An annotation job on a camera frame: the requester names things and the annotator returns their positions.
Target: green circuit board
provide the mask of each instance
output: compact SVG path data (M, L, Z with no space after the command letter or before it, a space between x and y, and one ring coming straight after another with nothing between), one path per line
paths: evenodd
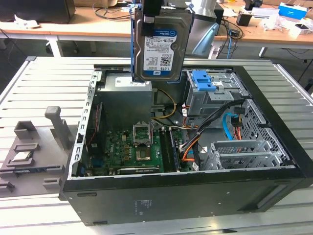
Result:
M108 131L106 133L106 143L104 153L101 156L91 156L89 171L94 176L110 175L121 168L131 167L156 167L161 173L164 172L162 149L160 144L160 130L152 131L152 144L150 147L134 146L134 136L132 130ZM183 143L182 132L173 130L173 138L176 150ZM136 139L142 140L148 137L144 131L138 131ZM181 171L189 171L188 165L179 160L182 166Z

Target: workbench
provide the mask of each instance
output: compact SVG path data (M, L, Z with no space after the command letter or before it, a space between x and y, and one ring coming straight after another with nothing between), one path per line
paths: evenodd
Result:
M80 120L94 64L127 65L120 58L37 57L25 61L0 96L0 164L13 143L19 120L51 126L47 106L62 108L68 125ZM185 65L244 66L291 132L313 158L313 99L280 66L268 60L186 59ZM313 231L313 187L292 192L264 213L85 227L57 194L0 199L0 234L240 234L295 235Z
M223 8L229 7L235 12L240 10L244 2L239 0L234 3L221 4ZM277 6L265 5L262 7L271 8ZM108 14L109 17L119 17L129 14L128 12L116 12ZM228 18L232 23L236 23L236 18ZM276 48L300 48L313 49L312 35L300 35L296 39L288 35L288 30L268 30L264 31L258 26L260 19L252 18L249 26L241 26L245 36L238 41L241 47L264 47L260 56L262 57L267 47ZM10 38L16 39L41 39L50 42L54 56L63 56L60 46L61 40L70 41L100 41L100 42L130 42L130 21L113 22L96 16L91 7L77 7L75 15L69 24L41 23L41 27L35 29L19 29L14 23L0 23L0 28L4 30ZM227 39L226 30L221 27L219 34L214 38L215 47L220 47ZM95 51L95 43L91 44L91 51Z

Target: wooden tabletop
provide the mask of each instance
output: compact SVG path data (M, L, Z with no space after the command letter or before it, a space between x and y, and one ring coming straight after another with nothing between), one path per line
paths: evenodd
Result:
M244 5L244 2L241 0L237 0L234 3L225 3L221 4L223 8L231 8L235 12L239 12L241 7ZM272 5L262 5L264 8L277 8L277 6ZM226 18L229 22L236 24L237 17L233 18ZM242 31L244 32L244 37L240 40L242 42L262 42L262 43L282 43L282 44L302 44L302 45L312 45L313 44L313 34L309 35L299 35L297 38L293 38L289 36L289 30L283 28L282 31L275 29L275 30L268 30L264 31L259 23L261 19L256 19L254 17L251 18L249 22L249 26L244 27L240 26ZM221 26L218 36L215 37L215 40L224 41L226 36L226 29Z
M221 4L223 8L232 8L238 12L244 5L243 0L237 0L234 3ZM277 6L262 5L262 7L273 8ZM119 17L128 15L128 12L115 12L108 14L108 17ZM227 18L230 22L236 24L236 18ZM288 30L268 30L264 31L259 26L260 19L251 18L249 26L241 26L244 32L242 42L256 43L276 43L276 44L302 44L312 45L313 35L300 35L296 39L289 36ZM26 33L26 34L51 34L51 35L79 35L79 36L105 36L105 37L130 37L130 21L114 22L95 15L91 7L77 7L75 16L69 24L41 23L41 27L35 29L19 29L13 23L1 23L0 28L7 33ZM216 41L226 39L226 30L221 27Z

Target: blue latch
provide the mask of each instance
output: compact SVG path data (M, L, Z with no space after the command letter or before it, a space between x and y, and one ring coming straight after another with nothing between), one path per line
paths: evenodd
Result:
M216 86L211 83L211 77L204 70L193 70L193 80L197 84L198 91L215 91Z

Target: slotted metal surface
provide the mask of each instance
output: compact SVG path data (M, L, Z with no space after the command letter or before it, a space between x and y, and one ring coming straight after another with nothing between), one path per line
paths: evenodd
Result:
M129 60L38 57L22 66L0 95L0 164L13 143L13 129L18 120L32 120L35 125L41 126L51 125L44 118L47 104L63 107L61 116L68 124L77 124L94 64L127 65ZM279 66L266 60L185 61L185 65L189 66L199 64L244 66L313 157L311 97L297 87ZM70 204L57 197L57 194L49 194L0 199L0 234L204 235L221 234L223 229L232 229L241 235L295 235L313 231L313 188L292 192L265 213L91 227L85 227Z

